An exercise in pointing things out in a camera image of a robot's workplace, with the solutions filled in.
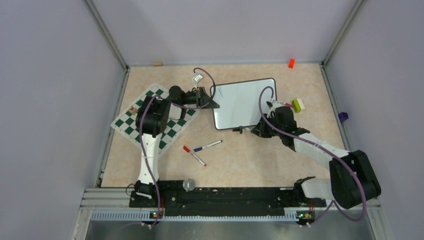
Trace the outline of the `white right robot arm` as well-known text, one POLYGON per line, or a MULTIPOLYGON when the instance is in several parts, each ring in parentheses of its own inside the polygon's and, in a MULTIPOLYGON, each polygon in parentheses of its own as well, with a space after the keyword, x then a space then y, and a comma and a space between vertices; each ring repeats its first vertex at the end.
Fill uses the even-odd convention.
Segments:
POLYGON ((309 176, 295 182, 293 200, 299 206, 307 206, 313 199, 324 199, 350 209, 363 199, 374 199, 382 193, 365 152, 337 148, 318 139, 309 130, 297 126, 288 106, 272 108, 251 133, 261 138, 279 137, 284 146, 312 158, 328 170, 329 178, 309 176))

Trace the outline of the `white whiteboard black frame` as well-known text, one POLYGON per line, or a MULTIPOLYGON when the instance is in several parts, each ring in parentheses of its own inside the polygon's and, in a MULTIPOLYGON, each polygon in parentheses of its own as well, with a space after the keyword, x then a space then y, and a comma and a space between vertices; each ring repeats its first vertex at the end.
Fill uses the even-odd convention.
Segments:
POLYGON ((259 103, 266 113, 267 101, 277 99, 274 78, 218 84, 210 93, 219 105, 212 110, 214 127, 219 131, 257 125, 261 119, 259 103))

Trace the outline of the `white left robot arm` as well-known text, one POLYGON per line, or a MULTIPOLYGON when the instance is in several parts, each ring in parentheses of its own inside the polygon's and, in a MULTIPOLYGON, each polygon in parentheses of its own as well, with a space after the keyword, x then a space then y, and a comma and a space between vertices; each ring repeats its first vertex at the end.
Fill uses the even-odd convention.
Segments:
POLYGON ((161 198, 157 186, 160 178, 158 160, 161 136, 167 128, 168 120, 184 119, 190 109, 188 105, 195 105, 195 110, 220 107, 204 87, 195 87, 185 92, 174 85, 168 90, 166 98, 147 96, 137 110, 135 125, 141 145, 141 164, 134 191, 149 207, 156 206, 161 198))

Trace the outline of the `black cap marker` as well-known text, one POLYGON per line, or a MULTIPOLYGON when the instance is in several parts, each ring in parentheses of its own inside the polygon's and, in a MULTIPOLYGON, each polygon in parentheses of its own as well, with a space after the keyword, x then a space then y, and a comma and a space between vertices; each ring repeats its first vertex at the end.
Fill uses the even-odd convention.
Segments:
POLYGON ((242 134, 243 132, 249 132, 251 130, 252 129, 249 128, 249 127, 241 127, 241 126, 239 126, 238 128, 233 128, 232 129, 233 132, 239 132, 240 134, 242 134))

